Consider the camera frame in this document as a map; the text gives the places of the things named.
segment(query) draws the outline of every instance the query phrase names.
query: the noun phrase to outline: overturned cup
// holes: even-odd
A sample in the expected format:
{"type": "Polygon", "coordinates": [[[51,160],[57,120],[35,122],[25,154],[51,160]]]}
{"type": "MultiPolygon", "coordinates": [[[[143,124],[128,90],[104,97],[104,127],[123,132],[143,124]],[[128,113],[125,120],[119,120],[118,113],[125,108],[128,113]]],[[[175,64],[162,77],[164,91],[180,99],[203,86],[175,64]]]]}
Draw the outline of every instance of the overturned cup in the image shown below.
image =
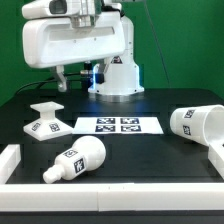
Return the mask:
{"type": "Polygon", "coordinates": [[[177,135],[209,146],[224,139],[224,107],[209,105],[176,109],[171,115],[170,127],[177,135]]]}

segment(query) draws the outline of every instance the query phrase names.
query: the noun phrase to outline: green backdrop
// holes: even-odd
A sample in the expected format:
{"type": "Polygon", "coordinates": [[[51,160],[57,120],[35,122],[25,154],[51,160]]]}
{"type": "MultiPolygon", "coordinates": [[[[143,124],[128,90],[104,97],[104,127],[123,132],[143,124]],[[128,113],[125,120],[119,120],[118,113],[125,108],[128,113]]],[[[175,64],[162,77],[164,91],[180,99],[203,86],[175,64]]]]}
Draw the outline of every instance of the green backdrop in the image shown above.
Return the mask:
{"type": "MultiPolygon", "coordinates": [[[[30,82],[50,76],[24,62],[21,8],[29,0],[1,0],[0,105],[30,82]]],[[[224,1],[147,0],[123,3],[135,26],[135,61],[145,88],[167,88],[160,53],[148,12],[163,53],[171,88],[210,89],[224,97],[224,1]]],[[[78,71],[80,65],[66,70],[78,71]]]]}

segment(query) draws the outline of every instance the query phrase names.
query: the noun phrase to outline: black table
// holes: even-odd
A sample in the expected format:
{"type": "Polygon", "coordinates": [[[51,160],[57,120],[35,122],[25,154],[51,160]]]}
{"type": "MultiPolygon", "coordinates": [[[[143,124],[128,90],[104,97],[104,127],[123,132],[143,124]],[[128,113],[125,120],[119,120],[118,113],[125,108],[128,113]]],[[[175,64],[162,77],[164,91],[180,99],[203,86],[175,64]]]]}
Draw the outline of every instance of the black table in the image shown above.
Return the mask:
{"type": "MultiPolygon", "coordinates": [[[[31,104],[54,101],[64,105],[56,117],[74,127],[78,117],[157,117],[163,135],[96,135],[107,156],[95,171],[69,183],[211,183],[223,182],[208,160],[208,148],[174,135],[169,126],[176,108],[223,104],[214,93],[202,89],[151,89],[144,97],[125,103],[91,100],[88,93],[73,90],[27,90],[0,108],[0,149],[20,144],[22,160],[8,184],[44,184],[42,175],[55,157],[82,135],[67,135],[39,142],[23,132],[23,126],[39,118],[31,104]]],[[[224,221],[223,211],[166,212],[57,212],[0,213],[7,223],[211,223],[224,221]]]]}

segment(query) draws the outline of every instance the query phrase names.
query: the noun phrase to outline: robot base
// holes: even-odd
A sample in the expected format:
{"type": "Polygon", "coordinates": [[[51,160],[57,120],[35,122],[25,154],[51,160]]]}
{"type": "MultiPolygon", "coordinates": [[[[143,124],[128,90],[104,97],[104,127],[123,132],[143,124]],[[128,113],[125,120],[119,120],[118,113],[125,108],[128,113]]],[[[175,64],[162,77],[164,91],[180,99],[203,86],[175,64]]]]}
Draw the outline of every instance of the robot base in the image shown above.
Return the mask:
{"type": "Polygon", "coordinates": [[[111,102],[111,103],[122,103],[130,102],[144,97],[144,92],[138,92],[130,95],[102,95],[98,93],[89,93],[90,99],[111,102]]]}

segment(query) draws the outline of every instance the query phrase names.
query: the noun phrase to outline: white robot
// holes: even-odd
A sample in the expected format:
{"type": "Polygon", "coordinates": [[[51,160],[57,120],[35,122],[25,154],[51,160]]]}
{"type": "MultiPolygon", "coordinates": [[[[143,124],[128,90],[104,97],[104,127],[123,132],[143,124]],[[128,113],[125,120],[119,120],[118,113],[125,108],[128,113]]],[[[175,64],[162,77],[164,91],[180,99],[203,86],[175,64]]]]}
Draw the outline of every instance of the white robot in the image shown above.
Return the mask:
{"type": "Polygon", "coordinates": [[[22,8],[26,63],[53,68],[66,91],[64,65],[103,59],[93,68],[91,97],[122,102],[144,92],[133,60],[133,24],[110,0],[36,0],[22,8]]]}

